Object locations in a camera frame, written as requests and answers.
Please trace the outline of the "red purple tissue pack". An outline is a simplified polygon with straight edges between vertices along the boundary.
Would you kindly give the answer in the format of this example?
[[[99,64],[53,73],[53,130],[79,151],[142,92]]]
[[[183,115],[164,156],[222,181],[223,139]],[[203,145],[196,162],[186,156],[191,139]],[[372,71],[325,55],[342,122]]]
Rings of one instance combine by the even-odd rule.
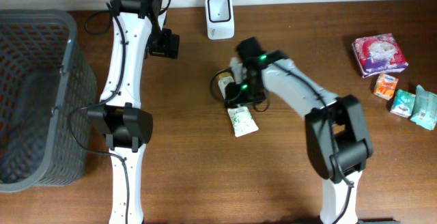
[[[357,38],[352,50],[363,78],[402,72],[409,66],[392,33]]]

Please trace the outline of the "teal small tissue pack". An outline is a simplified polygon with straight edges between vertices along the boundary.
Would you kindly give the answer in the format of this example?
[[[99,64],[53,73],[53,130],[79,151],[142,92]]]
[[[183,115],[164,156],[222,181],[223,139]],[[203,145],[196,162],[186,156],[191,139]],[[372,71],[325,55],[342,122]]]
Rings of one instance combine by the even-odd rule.
[[[412,115],[415,99],[415,94],[401,89],[397,90],[390,112],[404,118],[409,118]]]

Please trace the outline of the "mint green wipes pack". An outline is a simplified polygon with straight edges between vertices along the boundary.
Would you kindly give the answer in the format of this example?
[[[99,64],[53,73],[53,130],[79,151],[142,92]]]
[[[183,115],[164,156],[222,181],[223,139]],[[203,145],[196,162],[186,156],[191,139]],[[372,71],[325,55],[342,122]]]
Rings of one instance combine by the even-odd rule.
[[[426,91],[421,85],[417,85],[416,98],[410,120],[425,129],[435,129],[436,94]]]

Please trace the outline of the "orange small tissue pack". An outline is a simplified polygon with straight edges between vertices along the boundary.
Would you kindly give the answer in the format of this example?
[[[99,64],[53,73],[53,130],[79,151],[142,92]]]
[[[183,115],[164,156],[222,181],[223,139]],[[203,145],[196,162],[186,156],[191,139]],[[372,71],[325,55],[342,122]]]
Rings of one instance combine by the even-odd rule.
[[[390,100],[395,94],[398,80],[394,76],[381,73],[377,78],[373,94],[385,100]]]

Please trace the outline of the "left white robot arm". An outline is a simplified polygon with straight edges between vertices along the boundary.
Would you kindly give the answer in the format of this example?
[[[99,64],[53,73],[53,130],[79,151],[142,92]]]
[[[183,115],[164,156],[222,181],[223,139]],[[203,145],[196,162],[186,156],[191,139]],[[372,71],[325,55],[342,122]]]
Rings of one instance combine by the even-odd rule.
[[[178,57],[180,37],[165,28],[171,0],[109,0],[113,48],[98,104],[87,108],[111,158],[110,223],[143,223],[141,168],[153,117],[141,108],[141,77],[148,56]]]

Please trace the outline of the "white bamboo print tube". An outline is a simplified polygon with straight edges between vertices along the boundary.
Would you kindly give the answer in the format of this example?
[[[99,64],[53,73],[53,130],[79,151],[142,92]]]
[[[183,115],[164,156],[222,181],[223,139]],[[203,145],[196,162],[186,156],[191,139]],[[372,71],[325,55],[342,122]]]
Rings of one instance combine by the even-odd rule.
[[[219,74],[217,76],[217,84],[221,91],[222,97],[226,97],[225,88],[234,82],[234,78],[229,72]],[[233,126],[235,137],[241,137],[249,133],[258,131],[259,128],[252,118],[252,115],[247,107],[238,107],[235,109],[227,109],[231,124]]]

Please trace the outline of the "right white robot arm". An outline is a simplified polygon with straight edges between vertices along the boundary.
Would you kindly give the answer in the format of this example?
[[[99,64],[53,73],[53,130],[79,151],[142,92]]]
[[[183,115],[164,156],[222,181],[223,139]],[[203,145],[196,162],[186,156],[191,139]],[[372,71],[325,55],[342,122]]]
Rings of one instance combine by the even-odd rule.
[[[257,38],[241,41],[227,71],[227,108],[256,107],[276,94],[305,122],[307,155],[322,179],[321,223],[358,223],[358,182],[373,155],[365,114],[355,96],[338,96],[302,73],[283,51],[265,51]]]

